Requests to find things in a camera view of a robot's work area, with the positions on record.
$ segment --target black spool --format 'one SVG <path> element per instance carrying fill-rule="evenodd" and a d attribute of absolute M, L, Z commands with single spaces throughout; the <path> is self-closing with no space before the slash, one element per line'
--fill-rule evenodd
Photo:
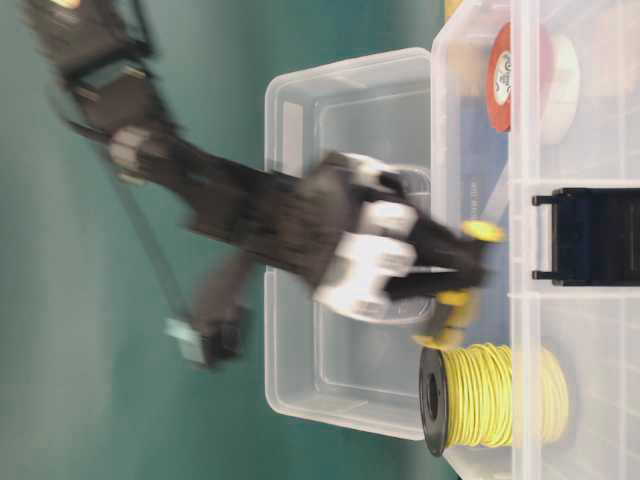
<path fill-rule="evenodd" d="M 418 390 L 425 442 L 432 455 L 441 457 L 449 436 L 449 389 L 440 350 L 422 349 Z"/>

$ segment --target black cable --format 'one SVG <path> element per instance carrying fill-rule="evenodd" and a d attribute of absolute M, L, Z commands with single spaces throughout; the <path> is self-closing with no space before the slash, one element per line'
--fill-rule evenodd
<path fill-rule="evenodd" d="M 151 262 L 151 266 L 160 284 L 160 288 L 163 291 L 165 300 L 169 305 L 169 309 L 179 319 L 191 318 L 191 312 L 180 288 L 180 283 L 142 208 L 129 188 L 118 178 L 116 167 L 113 165 L 106 151 L 97 145 L 93 145 L 93 147 L 102 160 L 99 163 L 105 169 L 111 187 L 117 195 L 118 200 L 120 200 L 136 236 L 142 245 L 142 249 Z"/>
<path fill-rule="evenodd" d="M 50 89 L 47 89 L 46 96 L 49 99 L 49 103 L 51 104 L 54 114 L 71 130 L 92 142 L 102 144 L 109 143 L 111 137 L 106 132 L 93 129 L 69 119 L 64 114 L 62 107 L 58 104 Z M 133 226 L 136 236 L 142 245 L 142 249 L 145 251 L 145 254 L 151 262 L 156 279 L 160 284 L 160 288 L 163 290 L 163 294 L 169 308 L 174 315 L 178 316 L 178 318 L 190 318 L 191 314 L 182 293 L 182 289 L 180 288 L 180 283 L 178 282 L 169 260 L 160 246 L 147 217 L 129 188 L 122 183 L 120 178 L 118 178 L 116 167 L 111 161 L 106 150 L 103 149 L 104 147 L 100 147 L 95 143 L 92 143 L 92 147 L 101 159 L 99 163 L 105 169 L 107 177 L 109 177 L 111 188 L 118 197 L 118 200 L 120 201 L 131 225 Z"/>

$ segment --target tape roll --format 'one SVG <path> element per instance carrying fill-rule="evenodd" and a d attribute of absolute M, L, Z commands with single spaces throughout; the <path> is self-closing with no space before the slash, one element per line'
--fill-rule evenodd
<path fill-rule="evenodd" d="M 489 57 L 487 110 L 491 126 L 499 132 L 511 129 L 511 24 L 500 29 Z"/>
<path fill-rule="evenodd" d="M 554 35 L 553 72 L 543 97 L 540 141 L 543 145 L 556 145 L 569 131 L 578 110 L 580 97 L 580 63 L 569 38 Z"/>
<path fill-rule="evenodd" d="M 543 104 L 553 71 L 551 39 L 540 29 L 540 85 Z M 499 132 L 511 130 L 512 52 L 511 24 L 505 24 L 496 37 L 487 70 L 487 111 L 491 126 Z"/>

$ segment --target yellow wire spool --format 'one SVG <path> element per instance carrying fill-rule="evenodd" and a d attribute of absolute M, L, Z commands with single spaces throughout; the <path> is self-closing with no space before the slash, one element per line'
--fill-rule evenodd
<path fill-rule="evenodd" d="M 569 422 L 569 390 L 556 357 L 546 349 L 541 352 L 540 392 L 542 440 L 556 442 Z M 424 349 L 420 411 L 427 445 L 436 456 L 455 445 L 511 445 L 511 348 Z"/>

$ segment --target yellow wire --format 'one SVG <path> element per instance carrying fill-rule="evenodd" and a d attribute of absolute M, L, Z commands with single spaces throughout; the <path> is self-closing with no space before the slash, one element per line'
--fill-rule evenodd
<path fill-rule="evenodd" d="M 496 448 L 513 441 L 511 348 L 491 344 L 443 351 L 453 445 Z M 569 420 L 569 392 L 555 356 L 542 350 L 542 439 L 558 440 Z"/>

